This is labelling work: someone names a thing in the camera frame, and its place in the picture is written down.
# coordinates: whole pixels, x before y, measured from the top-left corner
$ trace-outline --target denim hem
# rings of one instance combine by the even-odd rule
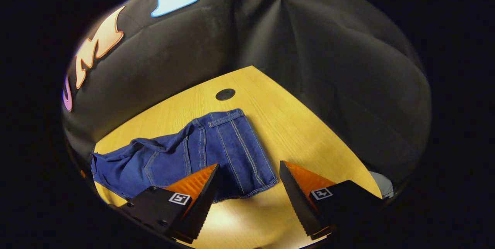
[[[251,191],[249,194],[246,194],[244,196],[228,196],[228,197],[225,197],[221,200],[213,200],[213,203],[219,203],[223,200],[229,200],[229,199],[246,199],[246,198],[250,198],[258,193],[261,193],[263,191],[266,191],[272,187],[274,187],[276,184],[278,183],[278,179],[277,178],[274,178],[269,184],[265,185],[264,187],[261,187],[261,188],[258,188],[254,191]]]

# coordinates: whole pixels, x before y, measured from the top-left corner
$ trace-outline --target black fabric backdrop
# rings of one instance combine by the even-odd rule
[[[61,142],[60,81],[65,59],[92,21],[121,0],[3,0],[9,41],[4,189],[7,247],[160,247],[96,200]],[[368,0],[405,32],[433,95],[424,157],[405,191],[339,247],[488,248],[493,0]]]
[[[64,129],[88,163],[94,144],[138,113],[253,65],[396,186],[414,170],[431,124],[430,87],[406,36],[365,0],[199,0],[154,18],[156,4],[112,6],[125,5],[124,37],[85,69],[80,89],[76,60],[67,60],[73,109],[61,105]]]

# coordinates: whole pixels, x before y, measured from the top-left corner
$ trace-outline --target screw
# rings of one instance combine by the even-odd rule
[[[163,220],[163,219],[162,219],[162,220],[158,220],[158,223],[159,223],[161,226],[167,226],[167,225],[168,225],[167,221],[165,221],[165,220]]]

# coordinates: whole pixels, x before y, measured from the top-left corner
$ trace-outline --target jeans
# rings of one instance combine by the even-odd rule
[[[222,183],[214,203],[248,198],[278,180],[244,112],[212,112],[179,133],[136,138],[108,154],[92,154],[94,180],[123,198],[150,186],[165,188],[218,163]]]

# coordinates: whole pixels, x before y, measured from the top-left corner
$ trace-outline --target black cloth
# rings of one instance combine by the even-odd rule
[[[426,146],[431,95],[410,42],[365,0],[199,0],[152,17],[157,0],[127,0],[123,39],[95,59],[61,103],[69,143],[89,163],[94,144],[143,110],[253,65],[303,102],[394,184]],[[86,35],[92,39],[99,20]]]

